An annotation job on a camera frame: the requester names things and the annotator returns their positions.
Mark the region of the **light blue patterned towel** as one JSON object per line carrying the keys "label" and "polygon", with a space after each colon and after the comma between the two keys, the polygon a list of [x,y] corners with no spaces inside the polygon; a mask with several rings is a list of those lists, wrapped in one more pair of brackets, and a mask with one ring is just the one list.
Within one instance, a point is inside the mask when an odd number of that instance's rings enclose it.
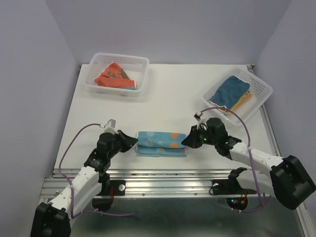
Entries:
{"label": "light blue patterned towel", "polygon": [[139,131],[136,154],[140,157],[186,157],[182,141],[186,134],[174,132]]}

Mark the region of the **yellow grey towel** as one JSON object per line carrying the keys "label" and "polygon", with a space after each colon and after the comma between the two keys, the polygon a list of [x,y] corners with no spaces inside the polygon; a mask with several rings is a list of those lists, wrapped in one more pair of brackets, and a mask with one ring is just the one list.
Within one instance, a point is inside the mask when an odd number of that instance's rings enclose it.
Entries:
{"label": "yellow grey towel", "polygon": [[209,100],[221,106],[225,105],[228,110],[231,110],[237,101],[250,91],[249,89],[250,83],[237,76],[230,76],[218,87]]}

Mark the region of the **red white towel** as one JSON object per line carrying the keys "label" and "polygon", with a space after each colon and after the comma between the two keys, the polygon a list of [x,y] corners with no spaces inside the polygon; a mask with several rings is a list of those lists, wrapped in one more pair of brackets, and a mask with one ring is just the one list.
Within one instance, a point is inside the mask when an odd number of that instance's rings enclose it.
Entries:
{"label": "red white towel", "polygon": [[136,82],[129,78],[123,68],[116,62],[112,62],[103,72],[94,79],[98,86],[118,88],[118,89],[136,89]]}

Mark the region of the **orange polka dot towel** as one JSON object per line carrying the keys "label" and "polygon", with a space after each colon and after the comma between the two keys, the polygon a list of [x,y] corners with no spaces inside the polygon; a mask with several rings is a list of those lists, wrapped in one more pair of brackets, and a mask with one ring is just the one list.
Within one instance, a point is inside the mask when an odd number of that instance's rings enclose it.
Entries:
{"label": "orange polka dot towel", "polygon": [[247,93],[245,93],[243,95],[243,97],[241,97],[237,103],[231,108],[232,111],[234,111],[235,109],[237,109],[238,107],[240,107],[242,104],[246,103],[250,98],[252,97],[252,93],[250,91],[248,91]]}

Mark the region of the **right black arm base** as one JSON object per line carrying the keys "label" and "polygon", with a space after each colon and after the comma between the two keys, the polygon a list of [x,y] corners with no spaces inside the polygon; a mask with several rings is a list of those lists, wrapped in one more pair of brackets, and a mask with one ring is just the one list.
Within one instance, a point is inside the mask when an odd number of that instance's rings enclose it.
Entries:
{"label": "right black arm base", "polygon": [[244,211],[248,206],[248,195],[257,194],[253,189],[242,188],[237,181],[229,179],[213,180],[209,189],[212,196],[227,195],[227,205],[233,210]]}

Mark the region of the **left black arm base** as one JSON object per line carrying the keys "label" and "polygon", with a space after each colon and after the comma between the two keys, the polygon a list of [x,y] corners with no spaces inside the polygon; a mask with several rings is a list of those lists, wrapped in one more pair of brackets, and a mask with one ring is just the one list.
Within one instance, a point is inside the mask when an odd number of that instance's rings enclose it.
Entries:
{"label": "left black arm base", "polygon": [[111,180],[109,185],[102,185],[101,192],[92,200],[92,207],[106,212],[114,204],[114,198],[124,196],[126,189],[125,180]]}

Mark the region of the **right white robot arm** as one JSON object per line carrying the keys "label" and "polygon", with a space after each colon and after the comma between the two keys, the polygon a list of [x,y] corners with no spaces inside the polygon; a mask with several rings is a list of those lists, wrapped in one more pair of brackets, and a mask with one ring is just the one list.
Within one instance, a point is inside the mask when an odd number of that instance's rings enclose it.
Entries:
{"label": "right white robot arm", "polygon": [[230,136],[219,118],[199,119],[181,143],[193,149],[214,146],[219,155],[250,167],[234,169],[227,179],[216,180],[210,189],[212,195],[241,195],[247,191],[268,194],[294,210],[316,190],[297,157],[283,158],[251,148]]}

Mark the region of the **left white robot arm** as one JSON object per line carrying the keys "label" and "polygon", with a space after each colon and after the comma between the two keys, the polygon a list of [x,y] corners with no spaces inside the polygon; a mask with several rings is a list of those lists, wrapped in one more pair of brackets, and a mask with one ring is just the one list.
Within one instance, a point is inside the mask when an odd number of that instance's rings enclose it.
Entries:
{"label": "left white robot arm", "polygon": [[77,176],[67,180],[67,187],[48,203],[40,203],[35,211],[32,237],[68,237],[76,219],[83,213],[92,199],[106,194],[110,188],[107,173],[111,159],[125,153],[138,142],[137,138],[121,130],[104,132],[99,136],[96,148],[91,152]]}

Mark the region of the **white basket with towels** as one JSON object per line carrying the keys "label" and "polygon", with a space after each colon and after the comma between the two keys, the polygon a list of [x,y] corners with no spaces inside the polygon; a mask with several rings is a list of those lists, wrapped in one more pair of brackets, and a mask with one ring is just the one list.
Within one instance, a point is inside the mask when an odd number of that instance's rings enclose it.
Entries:
{"label": "white basket with towels", "polygon": [[[127,76],[135,81],[136,88],[134,90],[98,86],[97,83],[94,82],[94,79],[104,72],[112,62],[117,63],[124,72],[127,73]],[[84,85],[94,92],[138,97],[148,79],[149,63],[149,60],[145,57],[97,53],[90,60]]]}

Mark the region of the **empty white basket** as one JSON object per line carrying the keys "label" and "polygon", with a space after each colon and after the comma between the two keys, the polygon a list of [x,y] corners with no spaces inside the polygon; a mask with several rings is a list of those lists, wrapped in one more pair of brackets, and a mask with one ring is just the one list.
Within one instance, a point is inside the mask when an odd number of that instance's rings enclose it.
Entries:
{"label": "empty white basket", "polygon": [[250,84],[249,91],[251,92],[252,96],[248,99],[248,101],[238,106],[234,110],[234,112],[244,122],[247,122],[271,96],[271,94],[273,93],[273,89],[251,72],[240,67],[232,67],[224,74],[218,76],[217,79],[211,84],[211,86],[205,91],[205,93],[202,94],[201,100],[207,107],[213,107],[208,102],[208,100],[214,95],[219,86],[230,76],[236,76],[240,80]]}

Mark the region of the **aluminium frame rail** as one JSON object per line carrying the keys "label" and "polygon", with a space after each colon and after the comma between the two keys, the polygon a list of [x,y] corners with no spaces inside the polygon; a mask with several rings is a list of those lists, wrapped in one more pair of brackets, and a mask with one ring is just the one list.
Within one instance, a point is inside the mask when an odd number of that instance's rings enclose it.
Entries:
{"label": "aluminium frame rail", "polygon": [[[112,180],[125,180],[125,195],[118,198],[219,198],[211,196],[213,180],[227,179],[232,169],[110,169]],[[44,179],[39,202],[53,199],[67,186],[67,181],[57,169]],[[315,237],[316,231],[304,204],[296,212],[306,237]]]}

